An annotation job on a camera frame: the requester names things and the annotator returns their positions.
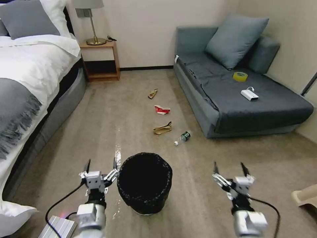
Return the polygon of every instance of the blue pillow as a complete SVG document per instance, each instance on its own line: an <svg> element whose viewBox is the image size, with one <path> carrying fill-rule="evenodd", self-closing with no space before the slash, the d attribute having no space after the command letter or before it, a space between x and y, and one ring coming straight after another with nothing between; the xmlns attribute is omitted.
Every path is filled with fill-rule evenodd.
<svg viewBox="0 0 317 238"><path fill-rule="evenodd" d="M261 36L268 18L230 15L209 41L206 52L231 70Z"/></svg>

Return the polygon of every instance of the plastic bottle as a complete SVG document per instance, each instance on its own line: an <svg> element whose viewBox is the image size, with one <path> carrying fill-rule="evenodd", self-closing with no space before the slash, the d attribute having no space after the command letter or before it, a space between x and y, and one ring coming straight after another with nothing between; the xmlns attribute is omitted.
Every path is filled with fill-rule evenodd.
<svg viewBox="0 0 317 238"><path fill-rule="evenodd" d="M181 135L181 137L177 141L174 142L174 145L178 146L179 144L185 141L188 141L190 137L191 137L191 134L189 132L185 132Z"/></svg>

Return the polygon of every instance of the sofa armrest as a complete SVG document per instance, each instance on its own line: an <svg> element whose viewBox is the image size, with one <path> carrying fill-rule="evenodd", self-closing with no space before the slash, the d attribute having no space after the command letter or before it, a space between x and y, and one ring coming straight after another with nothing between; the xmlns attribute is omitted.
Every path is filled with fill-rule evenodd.
<svg viewBox="0 0 317 238"><path fill-rule="evenodd" d="M261 36L250 50L248 68L257 73L267 73L279 48L280 43L269 37Z"/></svg>
<svg viewBox="0 0 317 238"><path fill-rule="evenodd" d="M218 27L177 27L175 54L203 52Z"/></svg>

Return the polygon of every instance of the beige wall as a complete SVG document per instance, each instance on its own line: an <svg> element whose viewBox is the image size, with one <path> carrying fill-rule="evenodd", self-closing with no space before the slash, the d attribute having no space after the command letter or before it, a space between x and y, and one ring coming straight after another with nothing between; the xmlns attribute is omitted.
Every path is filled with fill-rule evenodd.
<svg viewBox="0 0 317 238"><path fill-rule="evenodd" d="M104 0L93 9L96 34L116 38L121 67L172 65L175 29L181 25L217 25L238 0ZM76 37L91 38L89 18L78 18L71 0L68 11Z"/></svg>
<svg viewBox="0 0 317 238"><path fill-rule="evenodd" d="M265 34L281 42L268 75L300 93L317 71L316 0L240 0L238 13L269 17ZM317 84L306 98L317 106ZM317 142L317 113L298 132Z"/></svg>

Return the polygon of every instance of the black cable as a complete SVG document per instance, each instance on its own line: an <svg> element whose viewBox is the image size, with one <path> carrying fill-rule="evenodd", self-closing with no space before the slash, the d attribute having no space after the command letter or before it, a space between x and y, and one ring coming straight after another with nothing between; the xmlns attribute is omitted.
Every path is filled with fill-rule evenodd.
<svg viewBox="0 0 317 238"><path fill-rule="evenodd" d="M52 230L56 233L56 235L58 236L58 238L62 238L61 235L55 230L55 228L52 226L52 224L48 221L48 215L49 215L49 212L57 205L59 204L60 202L64 201L66 198L68 198L70 195L72 195L74 192L76 192L78 189L80 189L81 186L83 186L85 183L82 181L80 183L80 185L75 188L73 191L71 191L70 193L68 193L65 197L63 197L62 199L60 199L58 202L56 202L53 206L51 206L46 214L45 214L45 221L46 223L52 228Z"/></svg>
<svg viewBox="0 0 317 238"><path fill-rule="evenodd" d="M280 229L280 222L281 222L281 215L280 215L280 212L278 211L278 209L275 206L273 206L272 204L268 203L268 202L265 202L265 201L250 197L249 195L246 195L246 194L242 194L239 191L237 191L235 188L233 188L233 190L236 191L238 194L243 195L243 196L245 196L245 197L247 197L247 198L249 198L249 199L251 199L253 201L268 205L269 207L273 208L276 211L276 213L277 213L277 221L276 221L276 227L275 227L275 232L274 232L274 238L277 238L277 234L278 234L278 230Z"/></svg>
<svg viewBox="0 0 317 238"><path fill-rule="evenodd" d="M65 219L69 219L69 217L70 217L71 215L74 215L74 214L77 214L77 212L73 212L73 213L71 213L71 214L68 214L68 216L65 217Z"/></svg>
<svg viewBox="0 0 317 238"><path fill-rule="evenodd" d="M108 40L111 40L111 41L117 41L116 39L112 38L111 36L107 36Z"/></svg>

